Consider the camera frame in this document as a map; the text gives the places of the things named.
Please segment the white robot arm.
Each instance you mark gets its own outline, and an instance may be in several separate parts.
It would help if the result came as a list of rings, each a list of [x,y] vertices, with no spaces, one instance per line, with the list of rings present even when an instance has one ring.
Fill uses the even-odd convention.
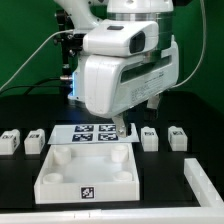
[[[172,34],[172,0],[54,0],[81,34],[70,98],[110,118],[127,135],[123,114],[173,87],[179,51]]]

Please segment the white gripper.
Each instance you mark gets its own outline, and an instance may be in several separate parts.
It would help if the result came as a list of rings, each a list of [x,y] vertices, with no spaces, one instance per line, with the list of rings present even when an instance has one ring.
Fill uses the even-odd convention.
[[[179,51],[174,40],[155,64],[144,64],[142,54],[128,58],[91,55],[84,68],[86,108],[96,116],[113,117],[117,136],[125,138],[126,123],[119,113],[146,100],[147,108],[156,110],[159,93],[176,84],[178,73]]]

